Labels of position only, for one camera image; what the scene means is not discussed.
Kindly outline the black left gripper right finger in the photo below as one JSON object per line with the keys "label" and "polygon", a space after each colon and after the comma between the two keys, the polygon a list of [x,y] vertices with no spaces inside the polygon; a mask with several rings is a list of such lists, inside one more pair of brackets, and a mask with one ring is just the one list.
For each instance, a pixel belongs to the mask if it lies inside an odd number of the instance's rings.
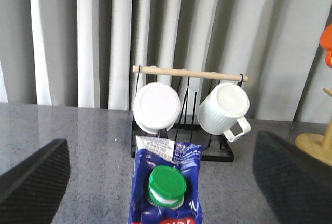
{"label": "black left gripper right finger", "polygon": [[331,166],[259,131],[252,169],[279,223],[331,223]]}

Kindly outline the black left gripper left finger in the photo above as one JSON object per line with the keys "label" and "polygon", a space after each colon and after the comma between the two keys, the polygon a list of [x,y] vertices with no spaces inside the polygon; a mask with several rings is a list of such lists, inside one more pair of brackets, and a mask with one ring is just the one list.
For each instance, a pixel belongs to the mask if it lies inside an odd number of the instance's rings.
{"label": "black left gripper left finger", "polygon": [[52,223],[71,173],[67,140],[55,139],[1,175],[1,223]]}

